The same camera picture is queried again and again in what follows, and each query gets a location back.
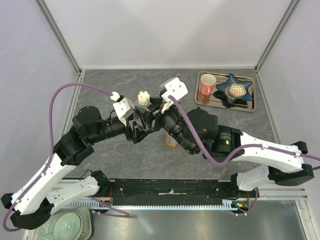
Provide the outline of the clear bottle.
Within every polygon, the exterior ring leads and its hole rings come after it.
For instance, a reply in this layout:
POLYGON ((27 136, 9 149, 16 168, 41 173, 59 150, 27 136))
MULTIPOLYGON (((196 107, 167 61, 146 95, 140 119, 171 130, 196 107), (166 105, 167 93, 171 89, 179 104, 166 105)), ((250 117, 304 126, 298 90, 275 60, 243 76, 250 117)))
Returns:
POLYGON ((155 117, 153 115, 156 106, 151 102, 147 105, 141 105, 138 100, 134 102, 134 120, 141 124, 144 131, 151 131, 154 129, 155 117))

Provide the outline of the cream bottle cap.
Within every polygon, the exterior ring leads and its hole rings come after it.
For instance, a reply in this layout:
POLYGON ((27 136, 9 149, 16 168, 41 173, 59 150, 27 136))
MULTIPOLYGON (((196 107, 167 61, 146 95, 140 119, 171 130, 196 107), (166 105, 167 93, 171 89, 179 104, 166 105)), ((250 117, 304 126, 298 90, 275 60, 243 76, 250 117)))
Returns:
POLYGON ((141 106, 147 106, 150 104, 150 94, 147 91, 140 91, 138 96, 138 103, 141 106))

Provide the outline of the orange drink bottle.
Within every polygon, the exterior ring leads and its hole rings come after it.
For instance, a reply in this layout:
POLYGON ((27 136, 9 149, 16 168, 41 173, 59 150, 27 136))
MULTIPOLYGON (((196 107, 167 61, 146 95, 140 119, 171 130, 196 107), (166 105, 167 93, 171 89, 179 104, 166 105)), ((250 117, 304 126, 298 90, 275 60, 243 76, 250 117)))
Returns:
POLYGON ((165 135, 165 143, 170 148, 175 148, 178 145, 178 142, 172 136, 170 136, 168 132, 165 135))

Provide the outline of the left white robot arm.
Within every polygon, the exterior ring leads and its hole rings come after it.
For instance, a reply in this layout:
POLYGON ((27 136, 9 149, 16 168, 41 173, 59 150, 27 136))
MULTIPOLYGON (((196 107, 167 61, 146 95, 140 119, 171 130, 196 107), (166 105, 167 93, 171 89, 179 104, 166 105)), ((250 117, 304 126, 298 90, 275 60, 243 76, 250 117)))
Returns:
POLYGON ((93 171, 76 184, 60 190, 53 188, 94 153, 94 144, 122 134, 136 144, 159 130, 153 113, 142 108, 121 121, 116 116, 102 119, 98 108, 87 106, 72 122, 70 130, 56 143, 53 153, 31 180, 21 190, 1 197, 8 210, 3 221, 8 232, 34 230, 62 207, 81 198, 111 196, 112 183, 100 170, 93 171))

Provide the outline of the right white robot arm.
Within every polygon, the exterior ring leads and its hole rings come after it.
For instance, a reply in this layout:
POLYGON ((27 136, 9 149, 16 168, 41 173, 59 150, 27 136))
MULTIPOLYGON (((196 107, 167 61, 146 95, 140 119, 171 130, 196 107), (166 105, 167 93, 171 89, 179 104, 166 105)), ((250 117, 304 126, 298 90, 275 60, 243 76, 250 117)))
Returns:
POLYGON ((229 191, 235 197, 262 185, 299 186, 315 177, 313 167, 304 163, 308 149, 303 141, 281 145, 261 140, 236 128, 219 125, 217 116, 199 107, 185 112, 175 100, 157 105, 152 115, 156 126, 191 155, 202 153, 219 167, 231 161, 258 164, 254 169, 231 176, 229 191))

